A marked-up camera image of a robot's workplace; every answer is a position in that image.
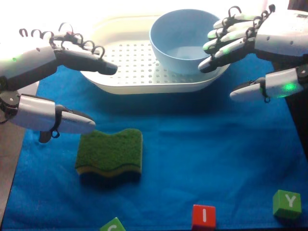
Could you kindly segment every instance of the yellow sponge layer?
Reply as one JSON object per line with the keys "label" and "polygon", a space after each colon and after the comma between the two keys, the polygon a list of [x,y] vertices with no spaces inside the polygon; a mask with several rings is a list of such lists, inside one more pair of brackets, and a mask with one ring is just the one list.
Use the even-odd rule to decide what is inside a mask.
{"label": "yellow sponge layer", "polygon": [[93,131],[81,135],[75,169],[79,174],[94,172],[114,177],[123,172],[141,173],[142,133],[126,129],[116,134]]}

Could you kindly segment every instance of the robotic hand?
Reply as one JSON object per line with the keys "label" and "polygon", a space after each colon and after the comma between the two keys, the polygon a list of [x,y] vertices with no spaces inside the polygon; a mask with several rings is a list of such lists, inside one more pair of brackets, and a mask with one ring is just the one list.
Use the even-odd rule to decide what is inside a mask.
{"label": "robotic hand", "polygon": [[95,122],[88,115],[67,109],[62,105],[37,96],[18,94],[17,90],[42,80],[64,65],[78,71],[99,72],[114,75],[117,66],[102,59],[104,48],[83,41],[81,34],[72,31],[58,33],[33,30],[31,37],[20,29],[23,38],[0,43],[0,110],[7,121],[40,131],[39,141],[58,138],[60,132],[88,133],[95,129]]}
{"label": "robotic hand", "polygon": [[[238,13],[231,15],[231,9]],[[209,42],[203,49],[210,54],[198,66],[208,73],[219,66],[234,63],[247,54],[260,59],[285,63],[293,67],[251,80],[236,87],[230,94],[235,101],[280,98],[295,94],[308,87],[308,13],[295,10],[245,15],[238,6],[229,9],[229,16],[217,21],[208,33]]]}

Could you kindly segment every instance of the blue tablecloth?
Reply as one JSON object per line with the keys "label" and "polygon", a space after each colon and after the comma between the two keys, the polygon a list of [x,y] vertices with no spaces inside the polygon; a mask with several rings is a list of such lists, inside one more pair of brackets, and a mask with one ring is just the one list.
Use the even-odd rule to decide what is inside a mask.
{"label": "blue tablecloth", "polygon": [[[249,55],[198,92],[113,95],[60,67],[38,95],[91,115],[103,132],[140,129],[142,177],[112,188],[83,182],[74,169],[80,135],[40,144],[27,130],[4,230],[97,231],[114,217],[127,231],[189,230],[193,204],[215,206],[218,229],[308,226],[308,163],[285,100],[229,99],[270,71]],[[278,189],[301,194],[298,221],[272,215]]]}

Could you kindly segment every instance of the red block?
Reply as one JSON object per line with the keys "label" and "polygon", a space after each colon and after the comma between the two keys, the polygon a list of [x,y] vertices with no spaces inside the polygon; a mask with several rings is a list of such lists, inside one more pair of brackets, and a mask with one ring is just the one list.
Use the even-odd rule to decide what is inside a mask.
{"label": "red block", "polygon": [[213,231],[216,228],[215,207],[193,205],[192,231]]}

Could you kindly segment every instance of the toy block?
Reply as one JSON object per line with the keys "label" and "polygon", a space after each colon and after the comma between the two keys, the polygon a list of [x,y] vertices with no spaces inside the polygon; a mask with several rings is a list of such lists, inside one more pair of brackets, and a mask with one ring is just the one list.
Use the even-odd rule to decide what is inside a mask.
{"label": "toy block", "polygon": [[273,215],[280,218],[296,219],[302,213],[300,194],[278,190],[273,196]]}
{"label": "toy block", "polygon": [[216,228],[215,207],[193,205],[192,213],[192,231],[213,231]]}
{"label": "toy block", "polygon": [[118,218],[114,218],[101,227],[100,231],[125,231],[125,228]]}

